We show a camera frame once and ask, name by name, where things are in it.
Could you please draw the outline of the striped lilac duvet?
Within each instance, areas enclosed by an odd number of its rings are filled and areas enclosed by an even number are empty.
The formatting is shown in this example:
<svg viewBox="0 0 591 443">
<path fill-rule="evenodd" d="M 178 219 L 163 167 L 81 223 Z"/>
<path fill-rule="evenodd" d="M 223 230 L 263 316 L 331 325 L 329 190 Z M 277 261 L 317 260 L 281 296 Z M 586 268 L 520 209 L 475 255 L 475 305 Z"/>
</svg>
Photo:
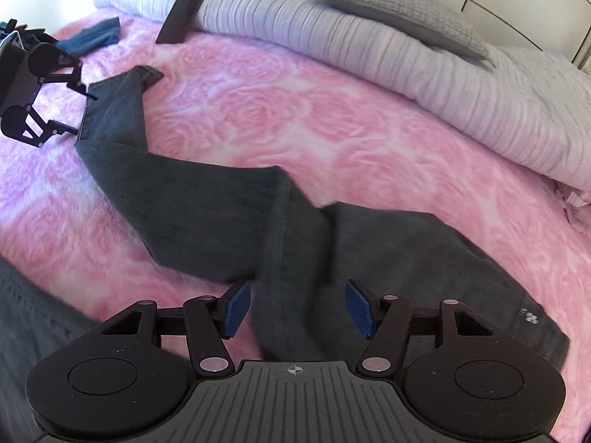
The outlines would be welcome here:
<svg viewBox="0 0 591 443">
<path fill-rule="evenodd" d="M 153 21 L 174 2 L 95 0 Z M 489 46 L 477 62 L 321 0 L 204 0 L 194 23 L 335 66 L 416 101 L 517 164 L 590 187 L 590 78 L 561 55 Z"/>
</svg>

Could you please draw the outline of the dark grey jeans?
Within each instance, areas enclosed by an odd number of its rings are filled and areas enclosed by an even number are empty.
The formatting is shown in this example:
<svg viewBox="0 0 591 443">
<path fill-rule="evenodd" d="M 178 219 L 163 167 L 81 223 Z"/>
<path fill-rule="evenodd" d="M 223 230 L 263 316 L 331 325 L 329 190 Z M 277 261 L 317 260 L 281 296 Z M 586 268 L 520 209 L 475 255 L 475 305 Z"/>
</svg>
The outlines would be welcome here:
<svg viewBox="0 0 591 443">
<path fill-rule="evenodd" d="M 455 298 L 556 368 L 569 339 L 530 294 L 466 236 L 429 213 L 311 204 L 279 167 L 229 168 L 147 147 L 149 66 L 93 83 L 76 151 L 160 265 L 254 286 L 250 321 L 267 358 L 344 360 L 366 348 L 345 305 L 356 280 L 419 307 Z"/>
</svg>

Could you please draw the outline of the black smartphone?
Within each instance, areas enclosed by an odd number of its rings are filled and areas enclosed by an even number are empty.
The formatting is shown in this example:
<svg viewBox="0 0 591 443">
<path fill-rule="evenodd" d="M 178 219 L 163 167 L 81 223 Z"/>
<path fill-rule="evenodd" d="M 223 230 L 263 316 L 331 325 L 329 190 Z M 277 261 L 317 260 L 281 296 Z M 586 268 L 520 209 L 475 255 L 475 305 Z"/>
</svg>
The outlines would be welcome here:
<svg viewBox="0 0 591 443">
<path fill-rule="evenodd" d="M 183 43 L 202 3 L 204 3 L 204 0 L 175 0 L 158 33 L 155 43 Z"/>
</svg>

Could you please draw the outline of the blue denim jeans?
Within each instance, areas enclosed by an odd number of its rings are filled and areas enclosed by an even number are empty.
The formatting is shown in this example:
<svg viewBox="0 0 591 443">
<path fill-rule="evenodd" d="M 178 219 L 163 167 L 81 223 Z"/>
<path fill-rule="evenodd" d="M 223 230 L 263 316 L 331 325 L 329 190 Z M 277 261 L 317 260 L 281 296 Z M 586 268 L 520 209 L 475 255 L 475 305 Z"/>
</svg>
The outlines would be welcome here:
<svg viewBox="0 0 591 443">
<path fill-rule="evenodd" d="M 49 43 L 75 58 L 81 58 L 100 48 L 117 44 L 120 39 L 121 26 L 118 17 L 109 18 L 84 28 L 69 38 L 57 40 L 42 28 L 29 29 L 26 25 L 18 25 L 14 19 L 8 23 L 1 23 L 2 39 L 12 31 L 18 32 L 26 50 L 32 50 L 40 43 Z"/>
</svg>

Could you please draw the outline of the white wardrobe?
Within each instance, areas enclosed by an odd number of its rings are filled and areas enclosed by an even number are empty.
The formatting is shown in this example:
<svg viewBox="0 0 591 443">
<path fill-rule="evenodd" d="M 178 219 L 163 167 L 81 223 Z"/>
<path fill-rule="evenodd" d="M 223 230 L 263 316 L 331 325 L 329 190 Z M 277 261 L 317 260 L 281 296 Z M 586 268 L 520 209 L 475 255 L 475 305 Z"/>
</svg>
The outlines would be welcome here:
<svg viewBox="0 0 591 443">
<path fill-rule="evenodd" d="M 575 66 L 590 58 L 590 0 L 447 0 L 496 46 L 554 51 Z"/>
</svg>

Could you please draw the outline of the grey textured pillow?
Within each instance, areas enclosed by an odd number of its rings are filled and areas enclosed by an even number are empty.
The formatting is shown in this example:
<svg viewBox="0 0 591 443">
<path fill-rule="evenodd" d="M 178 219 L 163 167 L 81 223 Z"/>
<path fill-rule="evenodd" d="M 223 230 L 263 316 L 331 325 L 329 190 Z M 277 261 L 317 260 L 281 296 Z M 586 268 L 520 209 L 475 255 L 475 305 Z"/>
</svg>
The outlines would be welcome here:
<svg viewBox="0 0 591 443">
<path fill-rule="evenodd" d="M 458 56 L 491 59 L 485 40 L 445 0 L 324 0 L 336 9 L 396 28 Z"/>
</svg>

